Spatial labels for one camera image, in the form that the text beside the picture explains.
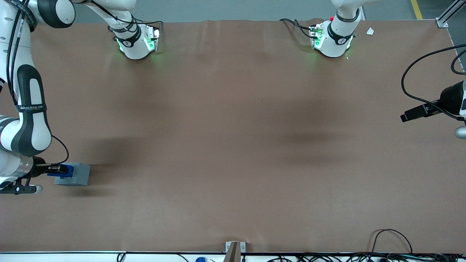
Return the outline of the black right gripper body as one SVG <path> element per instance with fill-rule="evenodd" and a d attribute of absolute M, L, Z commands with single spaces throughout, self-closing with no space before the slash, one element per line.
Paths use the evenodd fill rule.
<path fill-rule="evenodd" d="M 38 177 L 47 170 L 47 163 L 39 156 L 33 157 L 32 178 Z"/>

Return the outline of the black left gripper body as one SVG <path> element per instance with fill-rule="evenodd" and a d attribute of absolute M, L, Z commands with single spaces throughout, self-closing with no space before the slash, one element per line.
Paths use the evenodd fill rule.
<path fill-rule="evenodd" d="M 464 82 L 458 82 L 445 88 L 441 92 L 441 96 L 438 100 L 438 107 L 441 110 L 441 113 L 459 117 L 462 108 L 463 96 Z"/>

